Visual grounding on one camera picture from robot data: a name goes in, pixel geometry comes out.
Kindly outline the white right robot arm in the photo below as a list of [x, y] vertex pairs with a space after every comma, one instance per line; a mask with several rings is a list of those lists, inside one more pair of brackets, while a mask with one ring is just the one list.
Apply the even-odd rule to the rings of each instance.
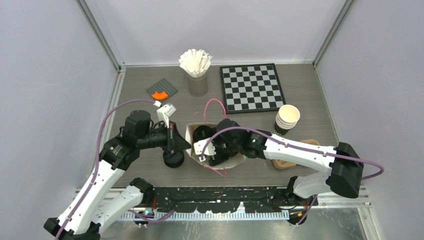
[[201, 160], [206, 156], [216, 156], [218, 149], [212, 144], [216, 138], [222, 140], [221, 146], [225, 150], [247, 158], [282, 160], [316, 170], [308, 176], [290, 178], [285, 198], [291, 205], [299, 205], [304, 199], [328, 192], [350, 199], [359, 196], [364, 165], [348, 143], [312, 145], [269, 131], [242, 127], [225, 118], [216, 126], [214, 135], [206, 138], [204, 143], [194, 144], [201, 149]]

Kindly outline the stack of paper cups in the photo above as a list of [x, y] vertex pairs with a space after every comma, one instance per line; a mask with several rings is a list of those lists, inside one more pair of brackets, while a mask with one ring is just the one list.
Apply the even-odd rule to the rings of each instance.
[[281, 106], [275, 116], [274, 133], [280, 136], [293, 129], [301, 117], [297, 107], [285, 104]]

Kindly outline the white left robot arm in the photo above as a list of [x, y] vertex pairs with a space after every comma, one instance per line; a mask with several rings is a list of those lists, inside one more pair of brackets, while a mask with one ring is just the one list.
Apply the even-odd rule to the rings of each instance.
[[175, 108], [160, 107], [159, 122], [151, 125], [151, 115], [134, 110], [120, 127], [119, 134], [108, 140], [99, 153], [97, 169], [84, 184], [70, 206], [58, 217], [48, 218], [44, 229], [57, 240], [98, 240], [101, 234], [123, 213], [140, 205], [148, 207], [154, 199], [152, 184], [137, 177], [109, 203], [101, 206], [116, 181], [140, 157], [141, 150], [160, 147], [164, 156], [180, 154], [191, 148], [170, 121]]

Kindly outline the paper gift bag pink handles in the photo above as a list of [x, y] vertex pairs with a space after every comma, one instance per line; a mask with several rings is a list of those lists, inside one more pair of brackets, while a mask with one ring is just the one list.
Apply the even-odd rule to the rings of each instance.
[[225, 119], [227, 118], [227, 111], [224, 104], [216, 98], [211, 98], [205, 105], [203, 122], [186, 125], [185, 140], [191, 144], [191, 148], [187, 149], [186, 152], [189, 157], [202, 167], [210, 169], [226, 178], [228, 176], [227, 170], [244, 163], [246, 157], [239, 152], [231, 151], [221, 136], [217, 136], [207, 145], [204, 156], [201, 157], [205, 144], [217, 132], [217, 124], [206, 121], [207, 108], [212, 101], [216, 101], [221, 105], [223, 116]]

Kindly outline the black coffee cup lid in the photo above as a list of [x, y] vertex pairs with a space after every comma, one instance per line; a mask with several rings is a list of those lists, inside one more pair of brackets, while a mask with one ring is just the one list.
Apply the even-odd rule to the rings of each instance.
[[215, 127], [210, 127], [207, 125], [200, 125], [197, 127], [192, 134], [192, 141], [194, 143], [199, 142], [201, 140], [205, 140], [207, 138], [211, 138], [216, 133]]

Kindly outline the stack of black lids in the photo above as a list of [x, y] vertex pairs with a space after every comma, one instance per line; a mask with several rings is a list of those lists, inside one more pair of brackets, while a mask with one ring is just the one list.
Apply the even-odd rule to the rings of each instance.
[[185, 160], [184, 152], [164, 152], [162, 154], [164, 164], [169, 168], [178, 168], [180, 167]]

